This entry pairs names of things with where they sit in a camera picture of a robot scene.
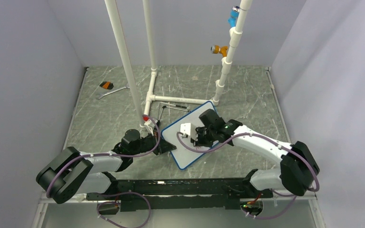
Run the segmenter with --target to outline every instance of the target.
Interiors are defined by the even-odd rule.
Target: black motor joint
[[[117,143],[112,151],[123,155],[146,153],[156,146],[159,137],[160,136],[157,131],[154,131],[153,135],[148,134],[146,137],[141,137],[141,134],[137,129],[129,129],[125,132],[121,142]],[[160,155],[175,149],[176,147],[174,145],[160,137],[159,146],[153,150],[153,153]],[[133,163],[133,158],[123,157],[121,159],[123,162],[117,172],[125,170]]]
[[[211,131],[206,127],[197,127],[195,128],[197,133],[197,140],[191,139],[191,142],[194,146],[206,146],[212,147],[213,146],[213,135]]]

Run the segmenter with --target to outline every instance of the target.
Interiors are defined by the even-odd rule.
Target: orange valve
[[[228,46],[219,47],[217,45],[213,45],[211,47],[211,52],[214,54],[220,53],[223,57],[226,57],[228,48],[229,48]]]

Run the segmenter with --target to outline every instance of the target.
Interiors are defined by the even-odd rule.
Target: vertical pipe
[[[237,46],[239,45],[240,38],[243,33],[244,21],[251,4],[252,0],[241,0],[240,13],[239,17],[237,18],[236,26],[231,28],[230,46],[227,51],[227,56],[226,58],[222,59],[221,77],[216,81],[216,92],[215,96],[212,98],[214,105],[219,104],[220,96],[223,93],[224,83],[226,82],[227,74],[230,72],[233,56]]]
[[[126,79],[128,80],[128,84],[130,86],[132,100],[134,101],[136,109],[136,115],[138,117],[140,126],[144,127],[141,98],[136,88],[135,78],[131,67],[131,60],[129,59],[128,50],[126,48],[124,31],[122,29],[117,3],[115,0],[104,0],[104,2],[106,3],[107,12],[110,17],[111,26],[113,27],[115,40],[117,42],[117,46],[121,55],[122,64],[124,65]]]
[[[146,24],[146,33],[147,33],[147,42],[149,44],[149,55],[150,55],[150,63],[152,65],[152,71],[157,69],[156,60],[154,58],[154,43],[153,43],[153,34],[152,34],[152,22],[150,20],[150,6],[149,0],[143,0],[144,3],[144,16],[145,16],[145,24]]]

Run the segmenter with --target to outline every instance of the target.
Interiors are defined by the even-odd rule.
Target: cable
[[[296,199],[296,196],[293,197],[293,199],[286,205],[286,207],[279,212],[278,214],[274,215],[274,216],[269,216],[269,217],[257,217],[257,216],[253,216],[250,215],[248,212],[244,211],[243,208],[241,208],[241,211],[244,212],[244,214],[246,216],[251,216],[253,219],[262,219],[262,220],[268,220],[268,219],[276,219],[277,217],[280,217],[281,215],[285,214],[286,211],[293,205],[294,201]]]
[[[234,135],[234,136],[232,136],[232,137],[230,137],[228,140],[226,140],[226,141],[224,141],[224,142],[222,142],[222,143],[220,143],[219,145],[217,145],[217,146],[215,146],[215,147],[213,147],[213,148],[211,148],[211,149],[209,149],[209,150],[207,150],[207,151],[199,151],[199,150],[196,150],[196,149],[193,149],[193,148],[190,148],[190,147],[188,147],[182,140],[181,140],[181,138],[179,137],[179,135],[183,135],[183,133],[181,133],[181,132],[177,132],[177,139],[178,139],[178,141],[181,143],[181,145],[183,146],[183,147],[185,147],[187,150],[189,150],[189,151],[192,151],[192,152],[196,152],[196,153],[211,153],[211,152],[214,152],[214,151],[216,151],[217,149],[219,149],[219,148],[221,148],[222,146],[224,146],[224,145],[226,145],[228,142],[230,142],[231,140],[233,140],[233,139],[235,139],[235,138],[237,138],[237,137],[240,137],[240,136],[250,136],[250,137],[252,137],[252,136],[255,136],[255,137],[259,137],[259,138],[261,138],[261,139],[264,139],[264,140],[266,140],[266,141],[268,141],[268,142],[270,142],[271,144],[273,144],[273,145],[275,145],[275,146],[278,146],[278,145],[280,145],[279,143],[277,143],[277,142],[275,142],[275,141],[273,141],[272,139],[270,139],[270,138],[268,138],[268,137],[266,137],[266,136],[264,136],[264,135],[262,135],[262,134],[257,134],[257,133],[240,133],[240,134],[236,134],[236,135]],[[313,179],[314,179],[314,181],[316,182],[316,188],[314,189],[314,188],[308,188],[308,190],[309,191],[313,191],[313,192],[316,192],[316,191],[318,191],[319,189],[320,189],[320,184],[319,184],[319,182],[318,182],[318,179],[317,179],[317,175],[316,175],[316,172],[314,172],[314,169],[311,167],[311,165],[306,161],[306,159],[304,159],[302,156],[300,156],[298,153],[296,153],[296,152],[294,152],[294,151],[292,151],[291,149],[289,149],[289,148],[286,148],[286,147],[284,147],[284,146],[281,146],[281,148],[283,149],[283,150],[285,150],[285,151],[287,151],[287,152],[289,152],[289,153],[291,153],[291,154],[293,154],[294,156],[296,156],[298,159],[300,159],[306,166],[307,166],[307,168],[308,168],[308,170],[310,170],[310,172],[311,172],[311,175],[313,176]]]
[[[283,197],[291,197],[291,196],[295,196],[294,194],[282,194],[282,193],[279,193],[273,189],[271,189],[271,191],[275,194],[277,194],[278,196],[283,196]]]
[[[154,121],[153,118],[151,118],[150,116],[148,115],[143,115],[143,117],[147,117],[149,118],[153,123],[154,123],[154,126],[157,130],[157,132],[160,131],[159,129],[159,126],[157,126],[156,122]],[[60,177],[60,175],[71,165],[73,164],[74,162],[82,159],[82,158],[86,158],[86,157],[102,157],[102,156],[113,156],[113,157],[126,157],[126,158],[137,158],[137,157],[143,157],[145,155],[148,155],[150,154],[151,152],[153,152],[157,146],[159,146],[160,144],[160,136],[157,137],[157,142],[156,142],[156,145],[151,149],[149,150],[148,152],[145,152],[145,153],[141,153],[141,154],[137,154],[137,155],[123,155],[123,154],[116,154],[116,153],[94,153],[94,154],[84,154],[84,155],[80,155],[74,159],[72,159],[70,162],[68,162],[64,167],[62,167],[62,169],[59,170],[59,172],[55,175],[55,177],[52,179],[51,183],[49,184],[48,188],[47,188],[47,193],[46,193],[46,196],[47,198],[51,198],[50,196],[50,193],[51,193],[51,190],[52,190],[52,186],[54,185],[54,183],[58,180],[58,178]],[[149,201],[146,199],[145,196],[137,193],[137,192],[123,192],[123,193],[118,193],[118,194],[115,194],[115,195],[102,195],[102,196],[105,196],[105,197],[112,197],[112,196],[120,196],[120,195],[125,195],[125,194],[134,194],[134,195],[137,195],[137,196],[140,196],[142,197],[147,205],[148,205],[148,208],[149,208],[149,215],[147,216],[147,219],[145,220],[145,222],[140,225],[140,226],[137,226],[135,228],[141,228],[143,227],[144,225],[146,225],[146,223],[148,222],[149,218],[150,218],[150,215],[151,215],[151,208],[150,208],[150,204],[149,204]],[[113,222],[112,220],[109,220],[107,218],[105,218],[104,216],[100,215],[100,213],[98,212],[98,209],[100,208],[101,205],[104,205],[104,204],[109,204],[110,202],[104,202],[102,204],[99,204],[98,207],[97,207],[97,213],[99,214],[99,218],[102,218],[104,219],[105,221],[115,225],[115,226],[118,226],[120,228],[126,228],[126,227],[123,227],[121,225],[118,225],[117,223]]]
[[[137,196],[142,197],[142,198],[145,200],[145,202],[146,202],[146,204],[147,204],[147,206],[148,206],[148,208],[149,208],[149,214],[147,215],[146,220],[145,220],[145,221],[144,221],[144,222],[143,222],[140,226],[135,227],[135,228],[141,228],[141,227],[143,227],[144,225],[146,225],[146,224],[147,224],[147,222],[149,221],[150,215],[151,215],[151,213],[152,213],[152,209],[151,209],[151,207],[150,207],[150,203],[149,203],[149,201],[147,200],[147,198],[146,198],[145,196],[143,196],[143,195],[141,195],[141,194],[139,194],[139,193],[137,193],[137,192],[133,192],[133,191],[117,193],[117,194],[114,194],[114,195],[103,195],[103,194],[99,194],[99,195],[104,196],[104,197],[118,197],[118,196],[126,195],[126,194],[133,194],[133,195],[137,195]],[[97,214],[98,214],[98,218],[102,218],[102,219],[104,219],[105,221],[107,221],[107,222],[109,222],[109,223],[111,223],[111,224],[113,224],[113,225],[115,225],[115,226],[117,226],[117,227],[120,227],[120,228],[127,228],[127,227],[121,226],[121,225],[119,225],[119,224],[117,224],[117,223],[113,222],[111,219],[108,219],[108,218],[106,218],[106,217],[104,217],[103,215],[101,215],[101,214],[100,214],[99,209],[100,209],[100,207],[101,207],[102,205],[105,205],[105,204],[115,204],[115,205],[119,205],[119,203],[117,203],[117,202],[112,202],[112,201],[106,201],[106,202],[100,203],[100,204],[97,206]]]
[[[222,185],[222,189],[223,189],[223,186],[226,186],[226,188],[228,188],[228,189],[230,189],[230,190],[232,190],[233,192],[235,192],[235,193],[244,193],[245,191],[240,191],[240,190],[237,190],[237,189],[234,189],[234,188],[232,188],[232,187],[230,187],[229,185],[227,185],[227,184],[223,184]]]
[[[261,192],[258,194],[258,196],[255,198],[255,200],[253,201],[249,201],[247,202],[247,204],[254,204],[255,202],[257,202],[257,200],[261,197]]]

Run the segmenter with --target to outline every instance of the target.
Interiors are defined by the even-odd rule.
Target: blue valve
[[[239,13],[240,13],[240,7],[233,6],[231,8],[230,18],[228,20],[231,28],[236,26],[236,22],[237,22],[237,18],[239,17]]]

